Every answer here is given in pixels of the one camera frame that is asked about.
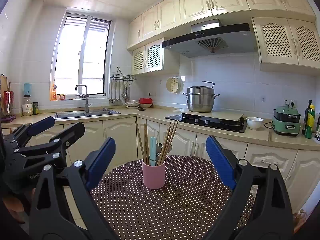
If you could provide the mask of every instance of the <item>window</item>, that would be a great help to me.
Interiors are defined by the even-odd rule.
[[[109,21],[67,14],[57,47],[53,80],[57,94],[104,94],[105,59]]]

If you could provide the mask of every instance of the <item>pink cup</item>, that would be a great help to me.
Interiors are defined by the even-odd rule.
[[[160,166],[146,165],[142,160],[143,184],[147,188],[158,189],[164,186],[165,161]]]

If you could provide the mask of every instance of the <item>gas stove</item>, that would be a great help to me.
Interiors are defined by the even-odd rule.
[[[232,121],[193,114],[178,114],[166,117],[166,119],[240,133],[244,133],[247,127],[247,122],[243,117],[239,121]]]

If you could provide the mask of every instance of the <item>brown tablecloth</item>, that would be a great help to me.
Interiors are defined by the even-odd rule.
[[[167,156],[165,185],[143,185],[141,160],[113,169],[91,191],[110,226],[122,240],[200,239],[218,219],[231,190],[212,163],[195,156]],[[250,194],[238,227],[253,205]]]

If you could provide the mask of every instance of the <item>range hood vent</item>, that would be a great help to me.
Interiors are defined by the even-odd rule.
[[[186,57],[256,51],[256,39],[248,23],[220,26],[216,19],[194,25],[192,30],[197,31],[164,41],[163,48]]]

